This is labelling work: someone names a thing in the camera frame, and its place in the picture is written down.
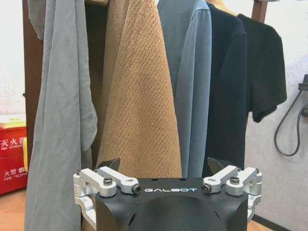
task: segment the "white wall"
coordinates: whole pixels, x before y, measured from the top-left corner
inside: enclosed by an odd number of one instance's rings
[[[251,16],[252,0],[225,0],[225,4],[235,13]],[[273,136],[298,93],[298,83],[308,74],[308,1],[270,2],[265,22],[282,37],[288,100],[261,123],[249,120],[245,164],[260,168],[264,174],[262,203],[257,206],[257,214],[293,231],[305,231],[308,227],[308,119],[302,118],[302,144],[294,157],[278,154]],[[304,104],[308,104],[308,92],[303,93],[280,132],[278,143],[286,152],[296,147],[296,117]]]
[[[0,0],[0,115],[25,113],[21,0]]]

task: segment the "black shirt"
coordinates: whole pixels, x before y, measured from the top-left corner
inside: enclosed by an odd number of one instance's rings
[[[238,17],[248,37],[246,114],[260,122],[287,98],[282,40],[271,26]]]
[[[244,167],[247,34],[238,17],[209,8],[213,40],[205,156]],[[203,176],[209,175],[205,161]]]

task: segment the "gray cloth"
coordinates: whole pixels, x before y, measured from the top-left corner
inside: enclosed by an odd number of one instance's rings
[[[182,174],[201,177],[209,108],[212,27],[204,0],[160,0],[178,120]]]
[[[84,0],[29,0],[29,16],[39,38],[44,28],[44,55],[25,230],[78,231],[73,174],[81,162],[91,167],[90,146],[97,132]]]

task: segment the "brown towel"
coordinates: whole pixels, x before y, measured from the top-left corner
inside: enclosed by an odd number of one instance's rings
[[[181,177],[180,148],[162,29],[154,0],[109,0],[97,163],[120,172]],[[92,230],[89,224],[84,231]]]

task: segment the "shirt sleeve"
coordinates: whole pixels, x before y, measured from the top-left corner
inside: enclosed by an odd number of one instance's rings
[[[210,11],[197,10],[186,34],[175,97],[182,168],[184,175],[187,171],[188,177],[202,175],[209,107],[211,47]]]
[[[251,109],[255,122],[274,112],[286,98],[282,40],[275,34],[263,57],[256,64],[252,79]]]

